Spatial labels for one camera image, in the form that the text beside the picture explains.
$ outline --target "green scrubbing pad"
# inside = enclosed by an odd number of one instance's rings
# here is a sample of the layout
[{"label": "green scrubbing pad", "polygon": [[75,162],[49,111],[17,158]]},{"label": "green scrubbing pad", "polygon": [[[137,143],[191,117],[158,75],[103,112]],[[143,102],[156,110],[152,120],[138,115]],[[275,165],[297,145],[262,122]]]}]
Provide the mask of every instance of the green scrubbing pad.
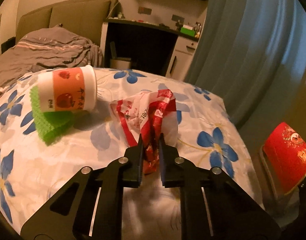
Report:
[{"label": "green scrubbing pad", "polygon": [[63,135],[73,125],[74,115],[70,111],[41,112],[37,86],[31,89],[30,99],[35,129],[46,144],[53,143],[58,136]]}]

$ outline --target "desk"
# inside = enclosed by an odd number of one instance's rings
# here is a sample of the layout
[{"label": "desk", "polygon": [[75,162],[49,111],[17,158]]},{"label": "desk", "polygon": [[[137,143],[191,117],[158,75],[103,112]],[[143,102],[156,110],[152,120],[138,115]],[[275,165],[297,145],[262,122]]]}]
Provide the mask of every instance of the desk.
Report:
[{"label": "desk", "polygon": [[106,19],[102,25],[103,66],[110,67],[110,42],[118,57],[132,59],[132,69],[184,80],[198,38],[162,26]]}]

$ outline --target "crumpled plastic bag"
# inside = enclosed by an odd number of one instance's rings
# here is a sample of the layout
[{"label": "crumpled plastic bag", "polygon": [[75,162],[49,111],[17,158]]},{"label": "crumpled plastic bag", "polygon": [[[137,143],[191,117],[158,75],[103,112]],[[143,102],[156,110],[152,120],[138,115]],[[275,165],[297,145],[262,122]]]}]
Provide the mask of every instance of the crumpled plastic bag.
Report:
[{"label": "crumpled plastic bag", "polygon": [[117,130],[130,147],[136,146],[142,135],[146,150],[143,172],[149,174],[156,171],[160,134],[164,134],[168,145],[175,146],[177,142],[176,102],[172,91],[142,91],[129,98],[113,101],[110,113],[116,121]]}]

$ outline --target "gold rim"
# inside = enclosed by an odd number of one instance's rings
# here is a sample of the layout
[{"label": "gold rim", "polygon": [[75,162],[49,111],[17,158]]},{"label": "gold rim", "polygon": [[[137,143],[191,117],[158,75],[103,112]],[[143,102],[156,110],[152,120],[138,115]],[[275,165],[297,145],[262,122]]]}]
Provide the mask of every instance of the gold rim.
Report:
[{"label": "gold rim", "polygon": [[304,180],[305,178],[306,178],[306,173],[305,173],[305,175],[299,180],[299,182],[298,182],[290,191],[288,191],[288,192],[285,193],[284,195],[287,196],[288,194],[290,194],[296,187],[299,186],[300,183],[303,182],[303,180]]}]

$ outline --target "drawer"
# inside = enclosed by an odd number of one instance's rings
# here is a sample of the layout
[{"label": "drawer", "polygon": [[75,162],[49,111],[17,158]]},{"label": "drawer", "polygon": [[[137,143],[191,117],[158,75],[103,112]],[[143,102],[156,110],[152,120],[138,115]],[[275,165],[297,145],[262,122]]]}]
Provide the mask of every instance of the drawer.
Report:
[{"label": "drawer", "polygon": [[197,42],[179,36],[177,38],[174,50],[192,55],[197,48]]},{"label": "drawer", "polygon": [[184,81],[190,68],[193,56],[188,53],[174,51],[168,66],[166,77]]}]

